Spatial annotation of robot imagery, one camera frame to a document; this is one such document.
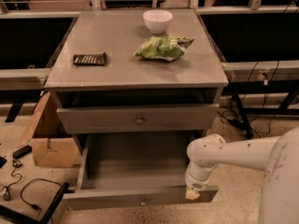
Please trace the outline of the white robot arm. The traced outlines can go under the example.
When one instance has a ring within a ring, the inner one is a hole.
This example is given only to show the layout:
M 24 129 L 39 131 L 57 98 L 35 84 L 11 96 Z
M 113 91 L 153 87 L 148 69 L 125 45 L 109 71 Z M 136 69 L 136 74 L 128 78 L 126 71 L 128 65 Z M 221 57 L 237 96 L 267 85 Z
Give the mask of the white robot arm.
M 299 128 L 281 136 L 227 143 L 211 134 L 187 147 L 185 182 L 206 189 L 212 171 L 229 164 L 264 172 L 258 224 L 299 224 Z

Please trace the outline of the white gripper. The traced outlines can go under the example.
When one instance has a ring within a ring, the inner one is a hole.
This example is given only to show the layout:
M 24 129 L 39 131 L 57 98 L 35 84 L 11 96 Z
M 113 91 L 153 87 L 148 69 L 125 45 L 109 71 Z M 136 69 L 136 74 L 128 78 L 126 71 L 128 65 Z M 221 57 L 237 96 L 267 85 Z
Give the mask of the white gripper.
M 200 192 L 207 188 L 210 176 L 216 169 L 216 164 L 200 166 L 194 162 L 190 162 L 186 169 L 185 182 L 186 188 L 185 197 L 187 200 L 195 200 L 200 197 Z

